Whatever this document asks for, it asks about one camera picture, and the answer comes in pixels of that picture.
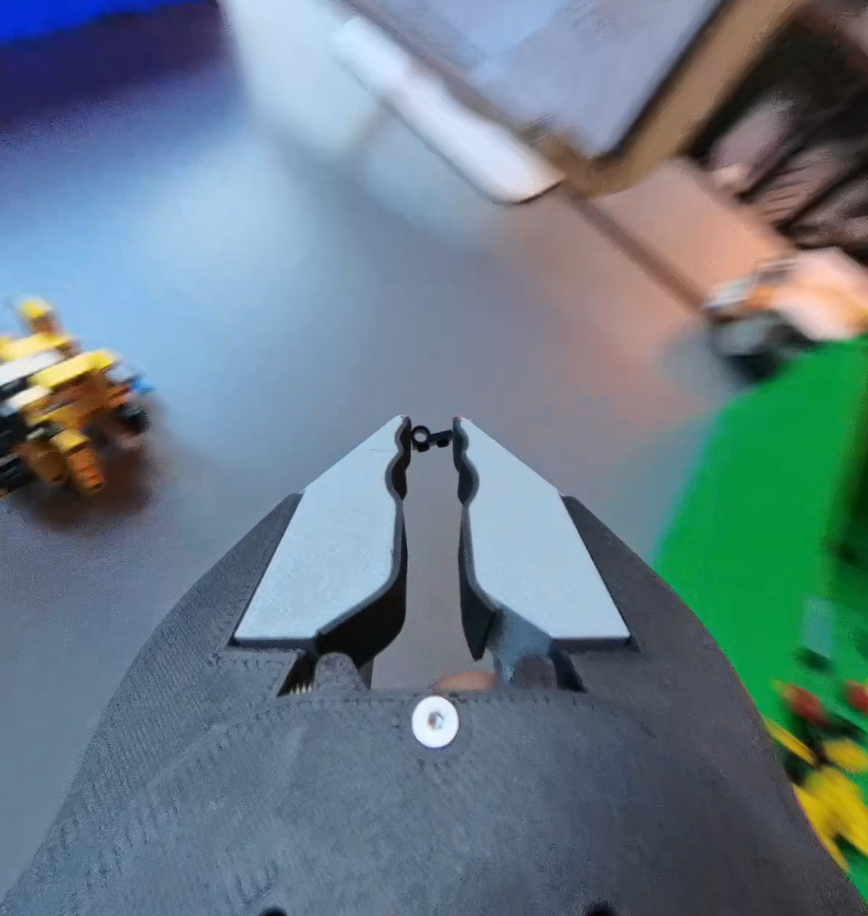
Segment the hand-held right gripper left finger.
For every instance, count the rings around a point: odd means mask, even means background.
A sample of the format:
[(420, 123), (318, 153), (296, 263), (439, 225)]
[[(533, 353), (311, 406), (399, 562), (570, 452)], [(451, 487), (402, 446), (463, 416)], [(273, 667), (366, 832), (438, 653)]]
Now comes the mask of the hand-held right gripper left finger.
[(373, 668), (405, 624), (411, 429), (395, 416), (298, 494), (234, 647), (341, 653)]

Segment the pile of lego pieces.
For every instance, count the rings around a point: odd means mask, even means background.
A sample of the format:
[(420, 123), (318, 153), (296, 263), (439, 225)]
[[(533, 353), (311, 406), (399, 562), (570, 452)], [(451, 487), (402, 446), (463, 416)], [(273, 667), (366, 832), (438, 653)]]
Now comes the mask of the pile of lego pieces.
[(846, 874), (846, 853), (868, 862), (868, 801), (862, 781), (868, 777), (868, 732), (794, 682), (774, 681), (782, 719), (764, 725), (779, 750), (795, 800), (832, 860)]

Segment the blue plastic bin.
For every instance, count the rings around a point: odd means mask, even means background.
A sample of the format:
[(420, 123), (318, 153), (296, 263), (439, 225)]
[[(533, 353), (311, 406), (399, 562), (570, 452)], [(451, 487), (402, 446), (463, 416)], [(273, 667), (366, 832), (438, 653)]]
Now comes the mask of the blue plastic bin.
[(215, 1), (0, 1), (0, 48), (119, 17), (165, 9), (216, 6)]

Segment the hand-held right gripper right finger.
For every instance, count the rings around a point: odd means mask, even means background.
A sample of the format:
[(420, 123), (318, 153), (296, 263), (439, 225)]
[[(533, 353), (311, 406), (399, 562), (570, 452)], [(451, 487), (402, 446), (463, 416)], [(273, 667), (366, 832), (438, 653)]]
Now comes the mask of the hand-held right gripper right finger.
[(510, 681), (520, 661), (623, 647), (631, 630), (560, 491), (468, 418), (453, 420), (460, 609), (473, 658)]

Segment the green plastic bin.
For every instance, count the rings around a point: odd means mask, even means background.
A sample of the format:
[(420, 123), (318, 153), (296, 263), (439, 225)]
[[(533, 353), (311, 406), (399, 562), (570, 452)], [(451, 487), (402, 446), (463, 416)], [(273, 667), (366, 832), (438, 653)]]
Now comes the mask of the green plastic bin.
[[(723, 410), (655, 567), (767, 723), (813, 736), (796, 688), (868, 753), (868, 333)], [(868, 809), (868, 771), (850, 780)], [(834, 842), (868, 904), (868, 856)]]

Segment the lego set box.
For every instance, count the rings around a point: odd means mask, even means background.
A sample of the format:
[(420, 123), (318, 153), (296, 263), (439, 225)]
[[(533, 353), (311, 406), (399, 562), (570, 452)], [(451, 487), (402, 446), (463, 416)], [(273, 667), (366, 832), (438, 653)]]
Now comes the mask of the lego set box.
[(721, 359), (750, 381), (769, 379), (868, 333), (868, 268), (837, 248), (799, 251), (719, 284), (701, 314)]

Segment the yellow lego model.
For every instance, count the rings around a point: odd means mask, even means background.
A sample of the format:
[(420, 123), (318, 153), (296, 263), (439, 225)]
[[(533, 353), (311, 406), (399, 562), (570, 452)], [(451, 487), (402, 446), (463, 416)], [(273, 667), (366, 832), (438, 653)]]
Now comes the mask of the yellow lego model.
[(107, 448), (150, 427), (146, 385), (118, 354), (85, 349), (47, 301), (16, 312), (21, 333), (0, 335), (0, 499), (33, 485), (94, 495)]

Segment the instruction sign stand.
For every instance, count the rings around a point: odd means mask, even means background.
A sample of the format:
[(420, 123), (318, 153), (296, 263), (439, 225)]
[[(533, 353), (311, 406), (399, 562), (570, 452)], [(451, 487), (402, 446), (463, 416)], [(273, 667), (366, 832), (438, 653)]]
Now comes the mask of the instruction sign stand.
[(338, 61), (473, 187), (628, 189), (679, 155), (812, 2), (344, 2)]

